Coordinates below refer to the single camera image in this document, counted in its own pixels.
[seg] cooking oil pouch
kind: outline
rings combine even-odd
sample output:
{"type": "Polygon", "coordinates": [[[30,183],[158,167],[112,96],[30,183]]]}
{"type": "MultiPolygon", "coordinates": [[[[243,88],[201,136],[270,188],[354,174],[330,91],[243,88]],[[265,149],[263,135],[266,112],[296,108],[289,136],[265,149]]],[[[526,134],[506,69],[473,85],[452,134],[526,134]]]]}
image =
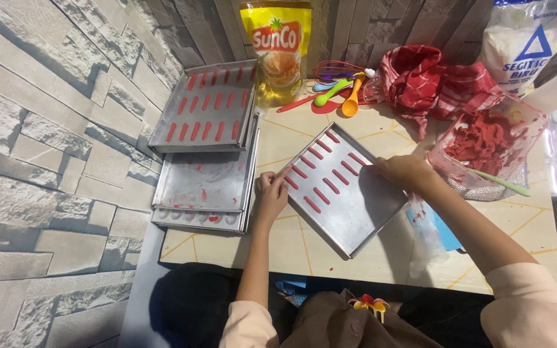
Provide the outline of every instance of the cooking oil pouch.
{"type": "Polygon", "coordinates": [[[311,3],[250,1],[240,4],[240,15],[270,90],[282,104],[295,101],[304,85],[311,3]]]}

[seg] person's left hand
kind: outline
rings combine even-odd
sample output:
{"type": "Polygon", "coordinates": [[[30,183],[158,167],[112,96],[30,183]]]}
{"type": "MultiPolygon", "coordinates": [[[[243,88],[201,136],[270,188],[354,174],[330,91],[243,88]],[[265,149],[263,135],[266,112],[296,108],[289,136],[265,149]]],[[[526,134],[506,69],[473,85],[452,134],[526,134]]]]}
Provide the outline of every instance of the person's left hand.
{"type": "Polygon", "coordinates": [[[291,166],[285,168],[279,174],[273,171],[261,173],[259,178],[259,221],[273,223],[280,212],[287,205],[287,186],[283,178],[289,173],[291,166]]]}

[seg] person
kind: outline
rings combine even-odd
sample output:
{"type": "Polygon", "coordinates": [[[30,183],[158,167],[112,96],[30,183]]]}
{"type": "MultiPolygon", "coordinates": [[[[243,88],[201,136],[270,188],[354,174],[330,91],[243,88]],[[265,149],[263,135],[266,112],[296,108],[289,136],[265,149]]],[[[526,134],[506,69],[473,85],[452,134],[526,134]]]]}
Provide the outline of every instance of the person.
{"type": "MultiPolygon", "coordinates": [[[[293,331],[279,343],[268,311],[268,241],[287,205],[283,178],[289,169],[261,174],[259,212],[220,347],[441,347],[396,314],[387,311],[382,324],[336,292],[307,298],[293,331]]],[[[428,202],[485,275],[495,299],[480,320],[494,347],[557,347],[557,285],[543,266],[446,185],[422,156],[378,158],[372,169],[428,202]]]]}

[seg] piped red dough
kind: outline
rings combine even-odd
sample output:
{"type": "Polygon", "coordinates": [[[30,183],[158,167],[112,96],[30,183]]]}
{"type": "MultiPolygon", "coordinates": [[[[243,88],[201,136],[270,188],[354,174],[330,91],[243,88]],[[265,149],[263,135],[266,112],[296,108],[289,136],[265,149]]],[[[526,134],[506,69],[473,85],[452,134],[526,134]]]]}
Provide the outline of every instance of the piped red dough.
{"type": "Polygon", "coordinates": [[[525,132],[515,137],[512,130],[506,117],[491,114],[489,110],[477,111],[467,121],[467,127],[454,131],[455,139],[445,152],[459,162],[468,161],[465,166],[469,169],[495,176],[502,168],[500,156],[525,132]]]}

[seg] stacked baking trays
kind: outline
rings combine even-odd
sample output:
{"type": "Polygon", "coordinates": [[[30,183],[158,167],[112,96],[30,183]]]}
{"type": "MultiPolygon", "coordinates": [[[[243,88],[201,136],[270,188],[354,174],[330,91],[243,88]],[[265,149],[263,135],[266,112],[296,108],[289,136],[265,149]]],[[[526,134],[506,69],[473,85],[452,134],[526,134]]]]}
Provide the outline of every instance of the stacked baking trays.
{"type": "Polygon", "coordinates": [[[150,139],[165,161],[152,222],[243,233],[259,141],[257,60],[182,74],[150,139]]]}

